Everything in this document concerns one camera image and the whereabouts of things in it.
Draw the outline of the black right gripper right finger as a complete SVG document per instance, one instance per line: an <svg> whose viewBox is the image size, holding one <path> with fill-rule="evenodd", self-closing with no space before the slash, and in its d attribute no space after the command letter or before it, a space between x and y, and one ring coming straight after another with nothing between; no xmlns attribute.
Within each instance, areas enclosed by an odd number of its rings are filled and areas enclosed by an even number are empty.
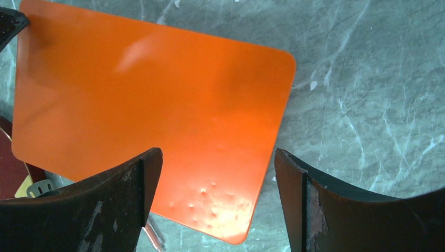
<svg viewBox="0 0 445 252"><path fill-rule="evenodd" d="M283 149L274 167L292 251L444 251L444 189L378 194Z"/></svg>

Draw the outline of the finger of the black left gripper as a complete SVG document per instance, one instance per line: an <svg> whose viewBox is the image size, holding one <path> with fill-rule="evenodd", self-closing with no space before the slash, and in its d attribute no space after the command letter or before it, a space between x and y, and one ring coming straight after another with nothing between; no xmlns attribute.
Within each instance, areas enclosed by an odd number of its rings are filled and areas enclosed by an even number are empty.
<svg viewBox="0 0 445 252"><path fill-rule="evenodd" d="M1 51L29 24L30 20L24 13L1 7Z"/></svg>

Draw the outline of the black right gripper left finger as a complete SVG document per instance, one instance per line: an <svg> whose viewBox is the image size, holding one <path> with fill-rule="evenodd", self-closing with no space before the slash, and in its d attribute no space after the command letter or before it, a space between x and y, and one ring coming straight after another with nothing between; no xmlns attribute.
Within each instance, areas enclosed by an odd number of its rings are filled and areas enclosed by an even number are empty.
<svg viewBox="0 0 445 252"><path fill-rule="evenodd" d="M1 201L1 251L135 251L160 178L151 148L35 198Z"/></svg>

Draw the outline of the dark red round plate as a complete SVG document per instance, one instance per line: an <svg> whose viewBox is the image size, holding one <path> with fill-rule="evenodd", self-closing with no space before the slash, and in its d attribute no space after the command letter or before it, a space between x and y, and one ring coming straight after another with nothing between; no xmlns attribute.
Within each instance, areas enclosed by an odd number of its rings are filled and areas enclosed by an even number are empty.
<svg viewBox="0 0 445 252"><path fill-rule="evenodd" d="M26 176L32 182L47 178L45 171L17 159L12 153L12 123L1 117L1 200L15 198L14 194Z"/></svg>

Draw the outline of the orange box lid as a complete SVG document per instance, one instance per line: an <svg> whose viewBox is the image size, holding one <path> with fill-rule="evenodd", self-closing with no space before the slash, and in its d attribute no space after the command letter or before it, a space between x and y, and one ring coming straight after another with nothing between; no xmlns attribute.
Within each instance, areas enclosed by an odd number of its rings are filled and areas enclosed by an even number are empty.
<svg viewBox="0 0 445 252"><path fill-rule="evenodd" d="M79 181L160 148L152 212L244 242L294 57L50 1L19 9L13 154Z"/></svg>

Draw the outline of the metal tongs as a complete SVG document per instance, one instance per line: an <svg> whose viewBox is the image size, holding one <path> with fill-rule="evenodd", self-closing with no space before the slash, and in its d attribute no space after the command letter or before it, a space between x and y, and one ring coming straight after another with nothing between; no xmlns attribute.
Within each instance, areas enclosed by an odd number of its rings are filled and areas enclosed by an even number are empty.
<svg viewBox="0 0 445 252"><path fill-rule="evenodd" d="M56 189L56 186L53 181L45 179L31 184L26 190L26 195L28 198L35 198L54 189Z"/></svg>

